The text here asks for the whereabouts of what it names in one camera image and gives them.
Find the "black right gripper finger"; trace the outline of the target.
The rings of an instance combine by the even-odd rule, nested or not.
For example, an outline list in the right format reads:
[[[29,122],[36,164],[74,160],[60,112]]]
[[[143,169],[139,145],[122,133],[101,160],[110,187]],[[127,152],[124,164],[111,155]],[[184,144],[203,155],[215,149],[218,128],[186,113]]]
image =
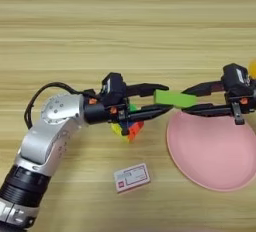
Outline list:
[[[183,112],[197,116],[230,116],[232,109],[229,105],[213,105],[211,103],[198,104],[183,108]]]
[[[209,96],[213,92],[221,92],[224,86],[221,81],[204,82],[187,88],[183,91],[184,94],[194,95],[197,97]]]

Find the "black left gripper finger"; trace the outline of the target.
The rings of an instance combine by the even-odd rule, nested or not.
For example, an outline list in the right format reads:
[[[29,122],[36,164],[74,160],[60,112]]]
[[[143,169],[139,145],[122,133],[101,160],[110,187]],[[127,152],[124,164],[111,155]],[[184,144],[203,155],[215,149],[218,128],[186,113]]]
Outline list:
[[[169,87],[161,84],[149,84],[149,83],[135,84],[135,85],[130,85],[126,87],[126,95],[128,97],[131,97],[131,96],[147,97],[147,96],[152,96],[156,90],[168,91]]]
[[[130,111],[128,113],[129,122],[140,122],[154,119],[169,112],[173,108],[172,105],[154,104],[143,106],[140,110]]]

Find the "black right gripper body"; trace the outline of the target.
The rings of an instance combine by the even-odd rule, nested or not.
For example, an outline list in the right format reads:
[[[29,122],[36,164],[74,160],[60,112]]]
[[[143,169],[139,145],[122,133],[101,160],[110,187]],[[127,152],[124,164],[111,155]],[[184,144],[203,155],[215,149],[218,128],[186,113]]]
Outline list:
[[[226,92],[226,104],[236,125],[244,125],[244,114],[256,111],[256,88],[233,87]]]

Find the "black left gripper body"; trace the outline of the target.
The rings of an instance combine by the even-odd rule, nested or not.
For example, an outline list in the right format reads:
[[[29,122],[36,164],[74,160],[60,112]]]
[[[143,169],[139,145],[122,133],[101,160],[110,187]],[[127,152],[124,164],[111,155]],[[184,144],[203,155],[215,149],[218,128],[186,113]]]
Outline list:
[[[120,123],[129,110],[129,100],[118,91],[101,91],[95,96],[84,96],[83,108],[88,124]]]

